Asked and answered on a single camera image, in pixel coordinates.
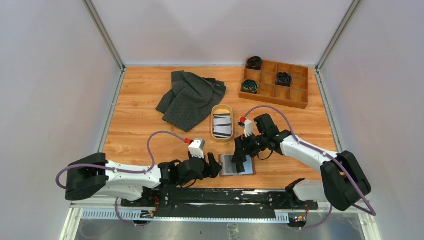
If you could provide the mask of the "black credit card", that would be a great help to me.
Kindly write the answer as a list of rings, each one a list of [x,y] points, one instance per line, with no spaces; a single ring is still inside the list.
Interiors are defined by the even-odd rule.
[[[232,163],[232,154],[222,154],[220,156],[220,162],[222,166],[221,175],[222,176],[235,176],[237,175],[236,167]]]

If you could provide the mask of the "oval wooden card tray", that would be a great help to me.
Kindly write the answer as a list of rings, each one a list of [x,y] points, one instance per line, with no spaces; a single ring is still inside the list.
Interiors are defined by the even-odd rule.
[[[223,113],[230,113],[231,118],[232,118],[232,136],[230,138],[226,138],[226,139],[216,138],[216,137],[213,136],[213,115],[214,114],[223,114]],[[235,128],[234,127],[233,109],[229,105],[224,105],[224,104],[216,105],[211,110],[210,118],[211,118],[211,128],[210,129],[211,129],[212,139],[216,142],[219,142],[219,143],[227,143],[227,142],[231,141],[233,136],[234,136],[234,128]]]

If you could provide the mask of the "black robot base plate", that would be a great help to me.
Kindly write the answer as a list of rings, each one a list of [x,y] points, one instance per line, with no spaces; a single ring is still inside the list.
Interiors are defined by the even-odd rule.
[[[317,210],[318,203],[301,203],[283,190],[234,188],[175,188],[148,190],[138,200],[121,200],[121,207],[152,207],[158,217],[209,219],[274,219],[277,211]]]

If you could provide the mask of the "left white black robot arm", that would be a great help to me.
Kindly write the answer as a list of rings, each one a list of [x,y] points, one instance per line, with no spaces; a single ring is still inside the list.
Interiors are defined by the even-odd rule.
[[[116,163],[106,159],[105,153],[94,153],[68,165],[65,199],[81,201],[93,196],[107,196],[135,201],[149,206],[153,193],[149,189],[183,187],[191,181],[215,179],[223,167],[213,153],[207,158],[190,157],[154,166]]]

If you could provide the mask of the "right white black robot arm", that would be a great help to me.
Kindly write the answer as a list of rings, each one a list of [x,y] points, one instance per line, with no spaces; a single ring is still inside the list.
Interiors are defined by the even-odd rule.
[[[285,195],[286,204],[298,209],[306,200],[323,196],[334,208],[345,211],[355,207],[372,191],[355,155],[350,151],[325,150],[302,140],[292,128],[280,131],[269,114],[262,114],[253,121],[241,117],[239,122],[244,133],[235,138],[235,150],[231,159],[237,173],[245,171],[248,157],[255,158],[260,152],[269,150],[281,156],[296,159],[321,175],[320,193],[308,196],[309,190],[300,189],[298,181]]]

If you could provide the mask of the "brown leather card holder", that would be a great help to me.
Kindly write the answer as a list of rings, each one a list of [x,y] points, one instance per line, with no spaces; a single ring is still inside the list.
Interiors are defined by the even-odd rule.
[[[249,176],[256,174],[252,158],[249,155],[246,156],[246,162],[243,163],[243,172],[237,172],[236,164],[232,163],[232,158],[232,154],[221,154],[219,156],[219,164],[222,166],[222,170],[220,172],[221,177]]]

